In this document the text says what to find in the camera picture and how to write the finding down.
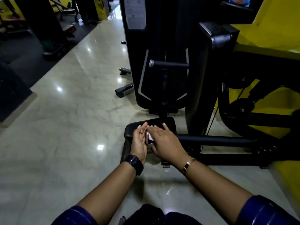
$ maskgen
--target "right hand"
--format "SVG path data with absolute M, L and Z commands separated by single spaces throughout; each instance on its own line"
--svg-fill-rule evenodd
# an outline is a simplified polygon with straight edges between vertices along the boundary
M 148 132 L 155 141 L 155 147 L 152 147 L 153 153 L 160 159 L 175 165 L 178 159 L 187 157 L 188 154 L 183 149 L 177 136 L 163 123 L 163 129 L 155 126 L 147 127 Z

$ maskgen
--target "hand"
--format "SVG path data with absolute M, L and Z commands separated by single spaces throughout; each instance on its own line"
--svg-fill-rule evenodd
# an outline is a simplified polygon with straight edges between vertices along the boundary
M 147 155 L 147 146 L 145 144 L 145 132 L 148 123 L 145 122 L 133 132 L 133 139 L 130 154 L 135 155 L 144 164 Z
M 148 132 L 155 141 L 155 147 L 152 147 L 152 151 L 160 159 L 166 160 L 175 166 L 179 159 L 185 159 L 190 156 L 183 149 L 177 136 L 170 131 L 165 123 L 163 123 L 163 128 L 165 130 L 156 125 L 147 127 Z

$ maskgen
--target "black wristwatch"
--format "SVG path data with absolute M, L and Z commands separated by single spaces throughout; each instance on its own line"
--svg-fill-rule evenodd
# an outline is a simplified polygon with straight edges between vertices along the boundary
M 144 170 L 142 162 L 135 155 L 128 155 L 124 159 L 124 162 L 129 162 L 130 165 L 133 166 L 133 168 L 135 169 L 137 175 L 141 175 L 142 171 Z

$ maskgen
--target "gold bracelet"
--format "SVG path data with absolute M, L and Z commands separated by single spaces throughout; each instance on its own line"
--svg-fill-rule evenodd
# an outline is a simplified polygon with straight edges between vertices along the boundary
M 182 169 L 182 173 L 185 175 L 188 167 L 190 166 L 190 164 L 195 160 L 195 158 L 192 158 L 190 161 L 188 161 L 185 165 L 185 167 Z

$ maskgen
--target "marble floor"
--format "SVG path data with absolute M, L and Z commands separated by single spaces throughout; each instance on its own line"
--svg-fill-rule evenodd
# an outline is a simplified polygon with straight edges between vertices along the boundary
M 118 166 L 125 126 L 155 117 L 137 105 L 133 92 L 124 98 L 115 95 L 130 78 L 119 75 L 129 62 L 121 45 L 122 20 L 113 18 L 99 24 L 38 81 L 31 88 L 38 97 L 0 130 L 0 224 L 51 224 Z M 184 111 L 174 118 L 178 132 L 185 133 Z M 232 135 L 218 121 L 210 133 Z M 212 168 L 296 216 L 268 170 Z M 110 224 L 145 203 L 165 213 L 185 213 L 204 225 L 226 224 L 183 175 L 173 167 L 163 169 L 151 156 Z

